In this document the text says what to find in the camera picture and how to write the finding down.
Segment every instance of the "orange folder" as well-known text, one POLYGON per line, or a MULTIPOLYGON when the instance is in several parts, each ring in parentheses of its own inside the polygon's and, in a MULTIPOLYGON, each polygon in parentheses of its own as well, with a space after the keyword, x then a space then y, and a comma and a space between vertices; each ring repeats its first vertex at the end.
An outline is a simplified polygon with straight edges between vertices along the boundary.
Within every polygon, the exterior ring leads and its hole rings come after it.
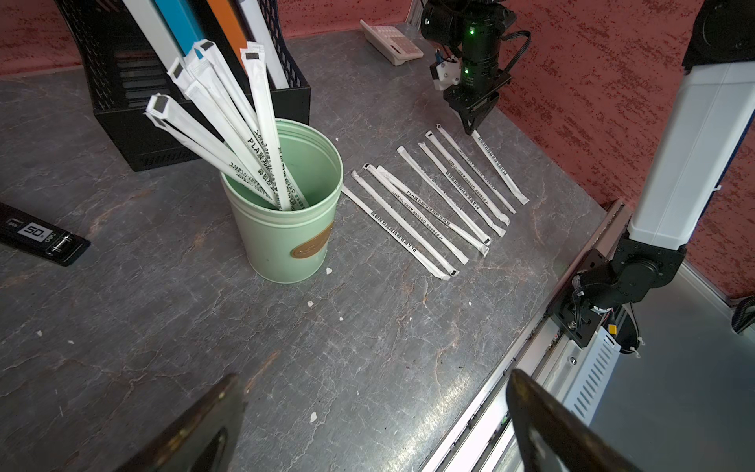
POLYGON ((236 53, 236 57, 243 66, 240 50, 246 49, 247 39, 239 23, 239 18, 236 16, 236 12, 233 10, 229 0, 207 0, 207 3, 210 5, 212 13, 215 14, 220 28, 223 29, 223 33, 228 38, 233 52, 236 53))

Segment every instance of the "brown leather label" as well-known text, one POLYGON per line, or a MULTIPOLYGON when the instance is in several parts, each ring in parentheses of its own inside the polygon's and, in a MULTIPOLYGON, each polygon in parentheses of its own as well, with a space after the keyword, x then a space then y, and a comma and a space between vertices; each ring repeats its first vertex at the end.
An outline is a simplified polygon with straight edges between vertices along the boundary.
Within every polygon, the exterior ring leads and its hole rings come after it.
POLYGON ((328 242, 328 237, 330 236, 332 229, 333 222, 331 222, 328 227, 322 231, 322 233, 291 250, 291 257, 296 259, 306 259, 317 254, 325 245, 325 243, 328 242))

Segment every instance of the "black cable bundle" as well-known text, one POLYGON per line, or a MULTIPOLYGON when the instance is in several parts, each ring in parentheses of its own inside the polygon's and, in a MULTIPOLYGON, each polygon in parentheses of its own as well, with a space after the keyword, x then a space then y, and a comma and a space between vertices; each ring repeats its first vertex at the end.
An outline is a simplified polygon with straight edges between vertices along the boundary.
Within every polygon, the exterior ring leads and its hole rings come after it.
POLYGON ((739 302, 739 305, 734 309, 734 315, 732 316, 732 329, 741 334, 747 327, 753 324, 755 321, 755 310, 746 313, 747 309, 755 306, 755 296, 747 297, 739 302))
POLYGON ((511 68, 514 67, 514 64, 519 62, 519 59, 521 59, 524 53, 527 52, 529 43, 532 42, 532 34, 529 31, 512 32, 511 34, 501 36, 501 41, 510 41, 514 38, 527 38, 527 41, 524 42, 524 45, 516 52, 514 57, 512 57, 509 63, 506 65, 506 69, 504 69, 504 72, 506 73, 511 71, 511 68))

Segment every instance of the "red textured wall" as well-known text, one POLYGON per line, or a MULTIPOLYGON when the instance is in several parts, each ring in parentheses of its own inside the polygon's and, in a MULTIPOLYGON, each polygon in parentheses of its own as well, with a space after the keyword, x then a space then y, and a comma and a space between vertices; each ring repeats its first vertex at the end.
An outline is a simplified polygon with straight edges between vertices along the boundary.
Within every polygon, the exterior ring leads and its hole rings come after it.
MULTIPOLYGON (((600 203, 635 206, 682 79, 702 0, 511 0, 532 46, 500 108, 600 203)), ((507 62, 513 45, 504 48, 507 62)), ((689 243, 732 297, 755 292, 755 132, 689 243)))
MULTIPOLYGON (((401 23, 411 0, 278 0, 286 38, 401 23)), ((53 0, 0 0, 0 75, 81 64, 79 51, 53 0)))
POLYGON ((53 0, 0 0, 0 75, 80 63, 53 0))
POLYGON ((278 0, 278 15, 286 38, 318 32, 358 29, 369 24, 406 21, 411 0, 278 0))

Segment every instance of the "gray marble countertop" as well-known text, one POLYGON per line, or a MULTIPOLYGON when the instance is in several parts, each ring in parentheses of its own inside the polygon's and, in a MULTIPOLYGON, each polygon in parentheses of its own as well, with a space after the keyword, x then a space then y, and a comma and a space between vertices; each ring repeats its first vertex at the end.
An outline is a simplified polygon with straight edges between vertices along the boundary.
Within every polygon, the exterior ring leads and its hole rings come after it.
MULTIPOLYGON (((290 41, 311 125, 367 202, 349 172, 371 162, 448 210, 404 145, 463 204, 416 145, 437 122, 503 191, 417 43, 425 58, 394 67, 360 32, 290 41)), ((234 471, 416 470, 603 216, 494 110, 480 134, 532 201, 511 199, 487 258, 446 234, 470 262, 435 279, 344 197, 322 269, 275 285, 249 267, 210 165, 134 173, 90 110, 81 70, 0 79, 0 200, 92 241, 67 268, 0 247, 3 471, 112 470, 228 372, 248 390, 234 471)))

